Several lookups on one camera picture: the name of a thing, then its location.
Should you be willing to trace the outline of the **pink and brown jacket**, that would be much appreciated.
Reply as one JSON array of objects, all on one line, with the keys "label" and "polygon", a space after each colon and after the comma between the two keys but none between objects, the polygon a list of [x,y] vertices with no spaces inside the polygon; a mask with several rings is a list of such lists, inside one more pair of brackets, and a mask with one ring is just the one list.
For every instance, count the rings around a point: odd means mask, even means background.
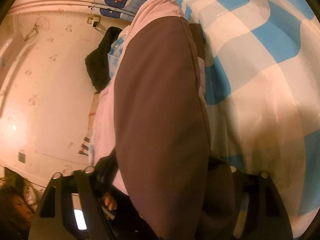
[{"label": "pink and brown jacket", "polygon": [[95,159],[116,153],[115,187],[163,239],[233,233],[232,172],[210,148],[202,62],[177,3],[148,0],[95,115]]}]

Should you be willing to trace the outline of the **black garment on bed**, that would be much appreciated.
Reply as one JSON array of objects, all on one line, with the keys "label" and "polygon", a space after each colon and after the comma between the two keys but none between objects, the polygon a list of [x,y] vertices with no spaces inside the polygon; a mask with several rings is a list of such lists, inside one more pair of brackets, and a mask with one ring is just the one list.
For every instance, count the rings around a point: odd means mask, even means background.
[{"label": "black garment on bed", "polygon": [[111,80],[108,53],[121,31],[122,29],[118,27],[109,27],[97,49],[85,58],[87,73],[97,93],[100,93]]}]

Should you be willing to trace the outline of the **blue white checkered plastic sheet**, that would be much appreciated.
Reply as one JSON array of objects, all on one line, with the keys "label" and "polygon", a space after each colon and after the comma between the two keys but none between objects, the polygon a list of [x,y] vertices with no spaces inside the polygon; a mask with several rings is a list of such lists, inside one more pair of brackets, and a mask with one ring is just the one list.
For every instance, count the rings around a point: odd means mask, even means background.
[{"label": "blue white checkered plastic sheet", "polygon": [[[319,22],[305,0],[174,0],[203,56],[210,148],[267,172],[293,239],[319,214]],[[248,197],[232,231],[240,238]]]}]

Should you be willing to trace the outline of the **wall power outlet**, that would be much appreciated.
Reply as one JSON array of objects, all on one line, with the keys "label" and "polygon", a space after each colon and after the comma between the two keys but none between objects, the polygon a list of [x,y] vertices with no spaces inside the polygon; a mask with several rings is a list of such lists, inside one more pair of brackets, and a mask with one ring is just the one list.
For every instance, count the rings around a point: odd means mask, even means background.
[{"label": "wall power outlet", "polygon": [[97,15],[88,16],[87,24],[90,24],[93,28],[97,28],[99,23],[100,23],[100,16],[97,16]]}]

